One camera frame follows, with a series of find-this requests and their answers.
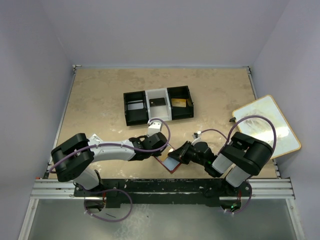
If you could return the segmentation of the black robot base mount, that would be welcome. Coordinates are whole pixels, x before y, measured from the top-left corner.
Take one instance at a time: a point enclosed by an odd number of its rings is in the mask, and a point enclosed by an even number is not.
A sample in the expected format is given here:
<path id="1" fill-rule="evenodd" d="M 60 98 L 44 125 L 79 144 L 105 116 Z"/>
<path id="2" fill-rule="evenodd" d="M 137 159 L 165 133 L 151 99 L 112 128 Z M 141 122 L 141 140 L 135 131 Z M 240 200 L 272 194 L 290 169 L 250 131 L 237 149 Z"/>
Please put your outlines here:
<path id="1" fill-rule="evenodd" d="M 222 178 L 197 179 L 103 179 L 96 189 L 76 184 L 75 197 L 84 198 L 90 208 L 120 208 L 123 204 L 204 205 L 238 210 L 241 200 L 252 196 L 245 181 L 233 187 Z"/>

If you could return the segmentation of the black white three-compartment tray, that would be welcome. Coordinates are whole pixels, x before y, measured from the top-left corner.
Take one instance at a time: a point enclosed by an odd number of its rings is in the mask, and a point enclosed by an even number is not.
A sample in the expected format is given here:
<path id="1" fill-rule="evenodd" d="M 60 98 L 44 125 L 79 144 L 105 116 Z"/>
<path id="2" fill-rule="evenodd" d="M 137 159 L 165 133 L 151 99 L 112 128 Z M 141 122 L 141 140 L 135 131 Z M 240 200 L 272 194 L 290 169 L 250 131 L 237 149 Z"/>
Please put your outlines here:
<path id="1" fill-rule="evenodd" d="M 172 121 L 194 117 L 194 103 L 187 85 L 126 92 L 123 101 L 127 126 L 143 125 L 153 118 Z"/>

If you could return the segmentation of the red leather card holder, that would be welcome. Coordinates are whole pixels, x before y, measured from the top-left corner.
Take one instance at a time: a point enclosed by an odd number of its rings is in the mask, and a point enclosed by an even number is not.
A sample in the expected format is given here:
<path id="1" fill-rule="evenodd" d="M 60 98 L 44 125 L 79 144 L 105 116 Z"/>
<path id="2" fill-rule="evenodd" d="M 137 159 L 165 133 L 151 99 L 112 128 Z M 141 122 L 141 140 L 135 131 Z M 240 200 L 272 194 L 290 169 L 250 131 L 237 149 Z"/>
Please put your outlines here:
<path id="1" fill-rule="evenodd" d="M 166 148 L 172 148 L 172 149 L 175 150 L 175 148 L 174 148 L 172 145 L 170 145 L 170 144 L 168 144 L 168 145 L 166 146 Z M 173 158 L 171 158 L 171 157 L 169 157 L 169 156 L 168 156 L 168 158 L 167 158 L 164 162 L 161 162 L 161 161 L 158 159 L 158 157 L 159 157 L 159 156 L 155 156 L 154 158 L 155 158 L 169 173 L 171 173 L 171 174 L 173 174 L 173 173 L 177 170 L 177 168 L 181 165 L 180 162 L 176 161 L 175 159 L 173 159 Z"/>

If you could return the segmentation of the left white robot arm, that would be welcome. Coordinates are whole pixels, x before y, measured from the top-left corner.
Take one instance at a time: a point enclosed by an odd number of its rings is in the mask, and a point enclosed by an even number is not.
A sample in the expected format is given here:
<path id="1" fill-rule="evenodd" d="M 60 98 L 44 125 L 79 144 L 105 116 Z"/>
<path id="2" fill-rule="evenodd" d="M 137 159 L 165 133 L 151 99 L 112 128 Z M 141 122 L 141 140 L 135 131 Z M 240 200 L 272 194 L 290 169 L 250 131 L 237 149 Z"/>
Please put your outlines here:
<path id="1" fill-rule="evenodd" d="M 103 184 L 99 172 L 89 168 L 91 163 L 143 161 L 160 156 L 167 144 L 168 140 L 161 132 L 114 142 L 77 133 L 51 151 L 53 166 L 49 172 L 55 173 L 59 182 L 74 181 L 91 196 L 98 196 L 103 191 Z"/>

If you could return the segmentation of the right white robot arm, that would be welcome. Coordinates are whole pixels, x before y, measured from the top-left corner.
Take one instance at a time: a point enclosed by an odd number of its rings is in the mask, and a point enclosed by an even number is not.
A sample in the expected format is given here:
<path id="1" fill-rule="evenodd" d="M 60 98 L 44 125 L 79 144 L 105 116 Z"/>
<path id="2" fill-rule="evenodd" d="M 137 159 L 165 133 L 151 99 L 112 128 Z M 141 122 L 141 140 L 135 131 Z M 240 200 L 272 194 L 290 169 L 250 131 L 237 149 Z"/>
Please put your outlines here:
<path id="1" fill-rule="evenodd" d="M 235 195 L 240 185 L 252 176 L 259 175 L 273 154 L 273 148 L 266 142 L 241 132 L 231 137 L 231 142 L 214 154 L 209 145 L 199 137 L 186 141 L 180 148 L 168 153 L 168 156 L 181 164 L 190 162 L 199 164 L 213 178 L 227 173 L 222 190 L 228 196 Z"/>

